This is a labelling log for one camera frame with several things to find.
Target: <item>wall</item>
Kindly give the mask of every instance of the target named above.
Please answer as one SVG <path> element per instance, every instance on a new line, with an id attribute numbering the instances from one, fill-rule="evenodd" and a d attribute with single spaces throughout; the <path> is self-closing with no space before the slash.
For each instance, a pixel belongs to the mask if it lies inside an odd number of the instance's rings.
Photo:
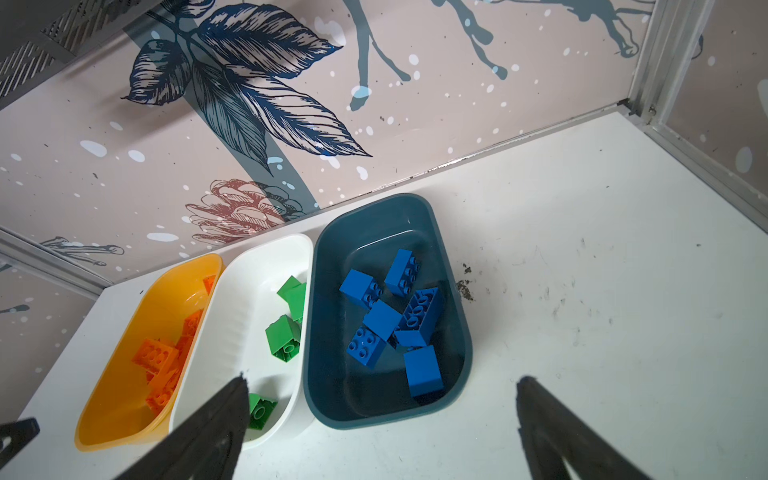
<path id="1" fill-rule="evenodd" d="M 768 4 L 716 2 L 669 127 L 768 201 Z"/>
<path id="2" fill-rule="evenodd" d="M 92 306 L 0 260 L 0 423 L 22 413 Z"/>
<path id="3" fill-rule="evenodd" d="M 229 3 L 0 111 L 0 225 L 125 280 L 625 98 L 652 7 Z"/>

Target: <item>metal frame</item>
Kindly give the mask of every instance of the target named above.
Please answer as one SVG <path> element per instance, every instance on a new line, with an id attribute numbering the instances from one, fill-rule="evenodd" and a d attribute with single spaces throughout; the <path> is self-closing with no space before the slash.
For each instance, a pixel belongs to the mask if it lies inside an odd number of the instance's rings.
<path id="1" fill-rule="evenodd" d="M 768 232 L 766 196 L 666 125 L 714 2 L 658 0 L 630 91 L 630 108 L 641 117 L 646 135 Z"/>

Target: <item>leaf illustration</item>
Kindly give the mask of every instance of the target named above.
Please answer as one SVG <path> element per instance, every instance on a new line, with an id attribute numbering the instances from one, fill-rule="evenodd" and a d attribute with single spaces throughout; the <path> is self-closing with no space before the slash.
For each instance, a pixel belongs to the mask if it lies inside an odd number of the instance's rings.
<path id="1" fill-rule="evenodd" d="M 184 94 L 192 67 L 178 43 L 150 40 L 141 47 L 131 72 L 131 93 L 138 104 L 162 105 Z"/>
<path id="2" fill-rule="evenodd" d="M 216 0 L 163 0 L 161 5 L 177 17 L 199 18 L 205 15 Z"/>
<path id="3" fill-rule="evenodd" d="M 227 145 L 266 168 L 264 125 L 224 77 L 221 67 L 196 61 L 194 92 L 205 121 Z"/>
<path id="4" fill-rule="evenodd" d="M 228 5 L 208 17 L 197 34 L 226 63 L 281 78 L 296 77 L 339 47 L 319 38 L 274 5 Z"/>
<path id="5" fill-rule="evenodd" d="M 227 65 L 224 74 L 275 137 L 318 155 L 365 155 L 343 123 L 309 95 L 260 71 Z"/>

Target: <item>branch illustration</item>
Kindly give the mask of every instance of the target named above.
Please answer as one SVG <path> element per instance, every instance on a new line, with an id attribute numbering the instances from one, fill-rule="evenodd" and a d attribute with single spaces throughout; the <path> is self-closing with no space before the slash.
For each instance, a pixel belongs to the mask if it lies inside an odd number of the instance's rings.
<path id="1" fill-rule="evenodd" d="M 357 70 L 360 75 L 360 89 L 353 95 L 352 100 L 349 103 L 349 107 L 355 111 L 359 110 L 368 101 L 370 94 L 370 88 L 368 85 L 368 53 L 369 45 L 373 45 L 373 49 L 379 54 L 379 57 L 387 64 L 392 71 L 400 77 L 402 81 L 410 81 L 411 76 L 404 71 L 397 68 L 395 62 L 391 58 L 384 55 L 384 52 L 379 48 L 379 44 L 376 43 L 376 39 L 373 37 L 371 27 L 368 25 L 368 18 L 366 13 L 362 10 L 360 0 L 344 0 L 344 5 L 349 9 L 349 14 L 352 16 L 353 22 L 355 22 L 355 29 L 357 30 L 357 49 L 359 57 L 357 59 Z"/>

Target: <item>table surface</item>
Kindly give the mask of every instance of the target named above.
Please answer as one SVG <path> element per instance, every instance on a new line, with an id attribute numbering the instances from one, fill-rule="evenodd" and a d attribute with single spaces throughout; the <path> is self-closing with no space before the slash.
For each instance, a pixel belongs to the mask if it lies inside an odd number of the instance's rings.
<path id="1" fill-rule="evenodd" d="M 768 236 L 612 113 L 322 212 L 217 252 L 230 262 L 400 192 L 434 208 L 474 359 L 423 417 L 349 431 L 315 421 L 240 456 L 236 478 L 529 478 L 515 385 L 536 376 L 653 478 L 768 467 Z M 152 445 L 81 453 L 78 417 L 165 271 L 107 288 L 24 410 L 40 435 L 0 478 L 112 478 Z"/>

